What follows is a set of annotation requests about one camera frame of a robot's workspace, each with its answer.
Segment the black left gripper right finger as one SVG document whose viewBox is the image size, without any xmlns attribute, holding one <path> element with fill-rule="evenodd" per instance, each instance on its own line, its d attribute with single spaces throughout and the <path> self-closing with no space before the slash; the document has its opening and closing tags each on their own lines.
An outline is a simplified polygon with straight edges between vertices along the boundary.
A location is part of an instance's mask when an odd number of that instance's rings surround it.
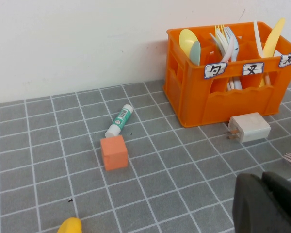
<svg viewBox="0 0 291 233">
<path fill-rule="evenodd" d="M 263 172 L 262 181 L 274 197 L 284 220 L 280 232 L 291 233 L 291 182 L 274 172 Z"/>
</svg>

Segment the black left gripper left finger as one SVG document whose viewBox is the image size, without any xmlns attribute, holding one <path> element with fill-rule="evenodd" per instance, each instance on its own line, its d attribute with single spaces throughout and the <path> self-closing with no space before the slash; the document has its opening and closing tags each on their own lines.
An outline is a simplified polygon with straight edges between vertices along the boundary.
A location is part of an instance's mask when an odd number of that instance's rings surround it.
<svg viewBox="0 0 291 233">
<path fill-rule="evenodd" d="M 236 233 L 280 233 L 284 220 L 262 176 L 237 176 L 232 217 Z"/>
</svg>

